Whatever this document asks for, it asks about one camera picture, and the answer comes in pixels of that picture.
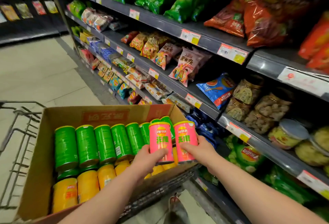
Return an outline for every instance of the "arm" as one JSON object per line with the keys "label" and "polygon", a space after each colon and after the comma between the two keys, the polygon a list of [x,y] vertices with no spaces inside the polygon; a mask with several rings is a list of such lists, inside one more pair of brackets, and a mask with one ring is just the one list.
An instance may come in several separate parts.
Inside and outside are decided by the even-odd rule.
{"label": "arm", "polygon": [[82,204],[59,224],[115,224],[136,186],[152,172],[155,163],[168,153],[160,149],[150,154],[149,145],[144,145],[134,162],[122,174],[111,180],[96,196]]}
{"label": "arm", "polygon": [[199,146],[182,143],[223,184],[253,224],[325,224],[315,213],[221,157],[203,136]]}

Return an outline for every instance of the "pink snack bag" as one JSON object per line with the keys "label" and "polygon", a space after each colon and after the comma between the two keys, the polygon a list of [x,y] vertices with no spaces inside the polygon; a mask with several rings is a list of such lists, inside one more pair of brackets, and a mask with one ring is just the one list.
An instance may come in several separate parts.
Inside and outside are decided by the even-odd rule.
{"label": "pink snack bag", "polygon": [[176,148],[178,163],[194,162],[194,156],[187,151],[181,149],[180,143],[188,142],[191,145],[198,146],[198,139],[196,137],[195,125],[192,121],[182,121],[174,124]]}
{"label": "pink snack bag", "polygon": [[156,165],[173,163],[170,124],[167,122],[154,122],[148,128],[150,130],[150,153],[152,154],[158,149],[168,149],[168,153]]}
{"label": "pink snack bag", "polygon": [[169,77],[179,80],[185,87],[187,87],[189,75],[198,67],[198,64],[203,58],[204,55],[201,53],[183,47],[183,52],[179,57],[178,65],[170,73]]}

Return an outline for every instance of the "plastic jar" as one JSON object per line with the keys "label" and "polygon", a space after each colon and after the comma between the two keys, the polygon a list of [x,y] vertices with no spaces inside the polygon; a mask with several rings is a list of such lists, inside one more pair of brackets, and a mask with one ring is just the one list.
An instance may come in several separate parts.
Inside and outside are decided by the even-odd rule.
{"label": "plastic jar", "polygon": [[256,110],[252,110],[246,117],[245,124],[258,134],[265,134],[274,125],[274,120],[270,117],[264,117]]}
{"label": "plastic jar", "polygon": [[225,112],[235,120],[242,121],[249,113],[250,107],[251,105],[247,105],[232,97],[225,109]]}
{"label": "plastic jar", "polygon": [[261,76],[250,75],[237,85],[233,97],[245,104],[252,105],[261,93],[263,84],[264,79]]}
{"label": "plastic jar", "polygon": [[289,150],[309,136],[307,129],[300,123],[291,119],[282,119],[279,126],[270,131],[269,140],[276,146]]}
{"label": "plastic jar", "polygon": [[255,109],[265,117],[280,121],[292,104],[293,94],[283,88],[264,96],[256,104]]}

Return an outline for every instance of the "supermarket shelf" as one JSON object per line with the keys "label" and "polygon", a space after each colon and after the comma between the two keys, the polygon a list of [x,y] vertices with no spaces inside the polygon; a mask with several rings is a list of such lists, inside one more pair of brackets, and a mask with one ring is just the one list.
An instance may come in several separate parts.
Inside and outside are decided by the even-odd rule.
{"label": "supermarket shelf", "polygon": [[106,62],[100,55],[95,53],[89,46],[82,42],[77,36],[74,36],[75,40],[79,42],[84,48],[88,49],[94,56],[96,56],[103,64],[105,64],[107,67],[111,68],[113,72],[121,78],[126,84],[128,84],[131,88],[134,89],[134,91],[137,92],[138,95],[140,95],[142,98],[144,98],[147,102],[150,104],[162,104],[161,101],[155,100],[151,94],[146,89],[139,89],[134,84],[132,84],[128,79],[125,78],[126,74],[123,72],[123,70],[117,66],[114,66],[112,64],[109,64]]}
{"label": "supermarket shelf", "polygon": [[207,194],[208,197],[210,197],[220,207],[221,210],[223,210],[223,212],[228,216],[228,218],[232,220],[233,223],[251,224],[249,219],[245,216],[241,209],[237,207],[232,198],[224,195],[218,187],[201,177],[191,180],[197,183],[203,189],[204,193]]}
{"label": "supermarket shelf", "polygon": [[114,0],[91,1],[99,3],[111,10],[117,11],[126,16],[137,19],[140,22],[143,22],[149,26],[152,26],[177,38],[181,37],[182,30],[187,30],[196,35],[199,35],[200,37],[197,46],[206,49],[214,54],[217,54],[222,43],[238,48],[247,53],[253,50],[252,47],[248,47],[246,45],[245,39],[233,36],[220,30],[212,29],[210,27],[205,27],[203,25],[203,22],[187,22],[184,24],[180,24],[172,19],[164,17],[163,15],[155,15],[152,12],[135,5],[122,4]]}
{"label": "supermarket shelf", "polygon": [[[87,24],[82,22],[80,19],[74,17],[69,11],[65,11],[65,14],[86,28]],[[197,106],[201,111],[206,113],[209,117],[216,119],[221,113],[216,106],[210,101],[210,99],[203,94],[200,89],[196,86],[197,82],[189,83],[188,87],[185,87],[178,80],[170,78],[168,75],[174,69],[174,67],[168,67],[166,70],[162,70],[159,66],[153,63],[148,58],[140,56],[140,52],[134,48],[129,47],[125,43],[121,42],[123,34],[114,31],[104,31],[102,33],[97,32],[95,29],[90,30],[92,34],[96,32],[100,36],[99,39],[109,44],[113,49],[129,60],[132,60],[136,65],[140,66],[143,70],[148,71],[152,76],[155,76],[160,82],[171,88],[174,92],[179,94],[181,97],[187,99],[192,105]]]}
{"label": "supermarket shelf", "polygon": [[221,115],[218,120],[218,124],[232,132],[237,137],[241,137],[242,133],[245,136],[250,137],[247,141],[249,145],[256,148],[259,152],[286,170],[289,174],[298,177],[304,174],[302,174],[303,171],[306,171],[317,178],[318,180],[314,181],[313,184],[307,184],[316,192],[319,193],[324,189],[329,189],[329,178],[325,175],[324,171],[305,164],[295,155],[294,151],[285,151],[274,146],[268,140],[267,136],[257,134],[255,131],[249,129],[243,122],[236,121],[226,113]]}
{"label": "supermarket shelf", "polygon": [[[306,68],[308,61],[299,57],[297,51],[289,48],[257,50],[248,62],[247,68],[329,102],[329,76]],[[295,80],[282,79],[283,76],[280,74],[286,69],[294,74]]]}

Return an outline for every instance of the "price label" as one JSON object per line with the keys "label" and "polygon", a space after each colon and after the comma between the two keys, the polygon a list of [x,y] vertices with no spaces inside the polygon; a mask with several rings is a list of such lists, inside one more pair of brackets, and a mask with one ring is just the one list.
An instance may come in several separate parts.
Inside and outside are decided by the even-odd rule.
{"label": "price label", "polygon": [[147,96],[145,96],[145,98],[144,98],[144,99],[145,99],[145,101],[146,101],[146,102],[148,102],[149,104],[152,104],[152,100],[151,100],[151,99],[149,99]]}
{"label": "price label", "polygon": [[110,42],[109,42],[109,39],[108,39],[107,37],[104,37],[104,41],[105,41],[105,43],[106,43],[108,46],[111,46],[111,45],[110,45]]}
{"label": "price label", "polygon": [[156,72],[155,70],[151,69],[151,68],[148,70],[148,73],[149,73],[152,77],[154,77],[155,79],[158,79],[158,78],[159,78],[159,73]]}
{"label": "price label", "polygon": [[248,52],[222,43],[219,50],[217,51],[217,54],[238,64],[243,64],[248,55]]}
{"label": "price label", "polygon": [[119,52],[121,55],[123,54],[123,50],[117,46],[117,52]]}
{"label": "price label", "polygon": [[204,191],[208,190],[208,187],[201,181],[200,178],[196,178],[195,181],[203,188]]}
{"label": "price label", "polygon": [[133,9],[130,9],[129,11],[129,17],[134,18],[136,20],[139,20],[139,11],[135,11]]}
{"label": "price label", "polygon": [[329,200],[329,186],[323,183],[315,176],[313,176],[312,174],[310,174],[309,172],[307,172],[306,170],[303,170],[299,174],[299,176],[297,176],[297,179],[308,185],[311,189],[318,192],[327,200]]}
{"label": "price label", "polygon": [[132,55],[130,55],[129,53],[127,54],[127,59],[129,59],[131,62],[135,61],[135,58]]}
{"label": "price label", "polygon": [[183,29],[180,38],[192,44],[198,45],[201,35]]}
{"label": "price label", "polygon": [[98,4],[102,4],[102,0],[96,0],[96,3],[98,3]]}
{"label": "price label", "polygon": [[234,123],[229,122],[229,124],[226,126],[226,129],[230,131],[233,135],[240,138],[245,143],[248,142],[248,140],[251,138],[251,135],[241,129],[240,127],[236,126]]}
{"label": "price label", "polygon": [[185,97],[186,101],[188,101],[190,104],[194,105],[195,107],[197,107],[198,109],[200,109],[200,106],[202,104],[201,101],[199,101],[198,99],[196,99],[195,97],[193,97],[191,94],[187,94],[187,96]]}
{"label": "price label", "polygon": [[136,90],[135,85],[133,85],[132,83],[129,83],[129,86],[130,86],[130,88],[132,88],[134,91]]}
{"label": "price label", "polygon": [[284,83],[309,91],[319,97],[326,92],[329,93],[329,82],[309,74],[304,74],[290,67],[285,67],[278,76],[278,79]]}

